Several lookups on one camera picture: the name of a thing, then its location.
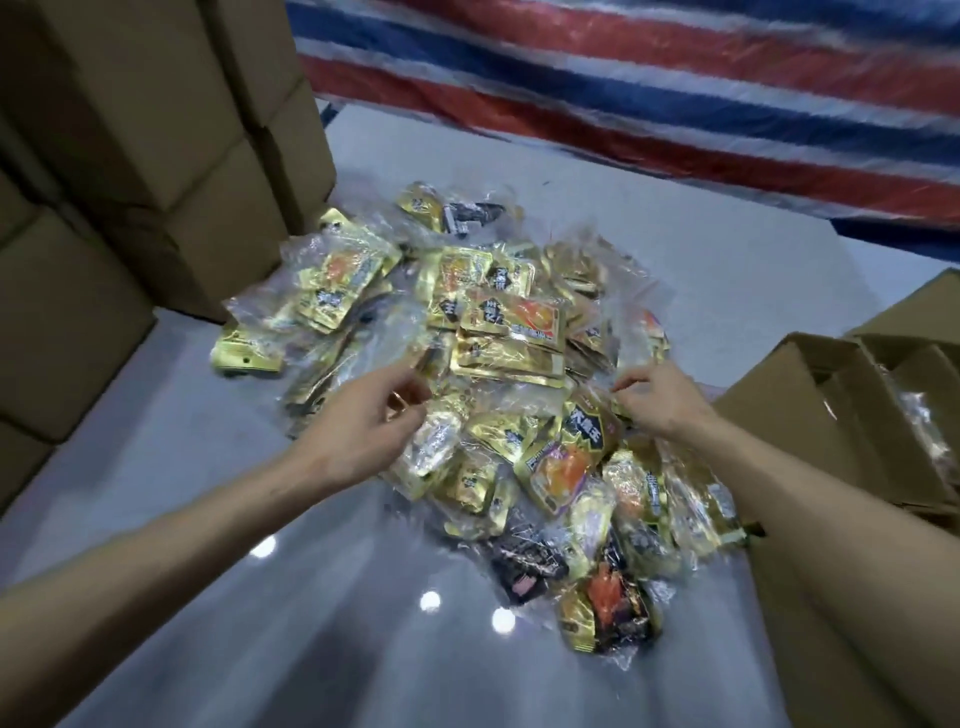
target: floor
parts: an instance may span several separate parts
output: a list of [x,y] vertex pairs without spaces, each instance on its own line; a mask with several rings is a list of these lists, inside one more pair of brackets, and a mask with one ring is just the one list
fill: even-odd
[[[942,264],[829,223],[672,182],[349,107],[328,128],[338,195],[488,180],[534,220],[593,216],[663,280],[679,363],[728,386],[792,330],[837,335]],[[188,502],[279,452],[283,382],[207,365],[216,327],[168,311],[0,522],[0,584]],[[325,502],[228,571],[63,725],[786,726],[746,561],[683,585],[630,670],[520,619],[500,634],[484,574],[395,515],[386,486]],[[431,607],[423,597],[433,594]]]

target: cardboard box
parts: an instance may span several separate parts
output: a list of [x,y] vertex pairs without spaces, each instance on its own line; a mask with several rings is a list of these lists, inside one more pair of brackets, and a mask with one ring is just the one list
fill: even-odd
[[771,538],[751,539],[748,555],[795,728],[925,725],[824,619]]
[[200,8],[244,124],[266,127],[303,78],[283,0],[200,0]]
[[7,175],[0,171],[0,246],[36,215],[36,207],[27,202]]
[[760,439],[897,506],[940,523],[957,515],[956,494],[854,341],[790,334],[716,407]]
[[[956,532],[956,493],[904,418],[895,388],[925,392],[944,439],[960,447],[957,312],[960,274],[947,271],[849,339],[790,334],[716,408],[771,445]],[[776,534],[752,539],[749,558],[797,728],[925,725],[833,628],[778,552]]]
[[310,220],[325,206],[337,171],[310,84],[301,81],[270,124],[252,136],[287,230],[312,230]]
[[0,416],[61,442],[153,322],[116,256],[43,209],[0,249]]
[[100,223],[156,303],[217,322],[227,318],[220,302],[263,279],[287,237],[246,139],[170,212],[127,209]]
[[0,101],[87,205],[166,210],[243,135],[194,0],[0,3]]
[[56,207],[66,196],[63,186],[4,113],[0,113],[0,166],[32,202]]
[[0,420],[0,514],[53,450],[52,445]]
[[960,344],[960,270],[948,268],[850,335],[913,336]]

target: pile of snack packets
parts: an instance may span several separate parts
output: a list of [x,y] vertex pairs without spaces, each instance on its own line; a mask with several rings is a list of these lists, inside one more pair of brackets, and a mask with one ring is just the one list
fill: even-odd
[[744,540],[709,467],[610,394],[618,370],[667,356],[644,307],[656,281],[590,224],[538,235],[505,192],[415,182],[342,208],[226,302],[213,366],[292,371],[296,438],[345,381],[410,357],[434,397],[382,477],[512,605],[550,604],[570,646],[629,664],[671,582]]

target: tarp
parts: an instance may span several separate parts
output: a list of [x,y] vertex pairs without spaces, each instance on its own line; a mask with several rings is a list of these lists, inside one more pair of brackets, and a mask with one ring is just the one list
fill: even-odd
[[960,224],[954,0],[289,0],[314,91],[829,218]]

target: forearm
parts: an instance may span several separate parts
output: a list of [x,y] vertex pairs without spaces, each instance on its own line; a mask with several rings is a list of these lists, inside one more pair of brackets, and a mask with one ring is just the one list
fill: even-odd
[[940,724],[960,715],[960,540],[719,418],[685,439],[902,694]]
[[0,725],[53,725],[194,596],[302,513],[278,460],[0,597]]

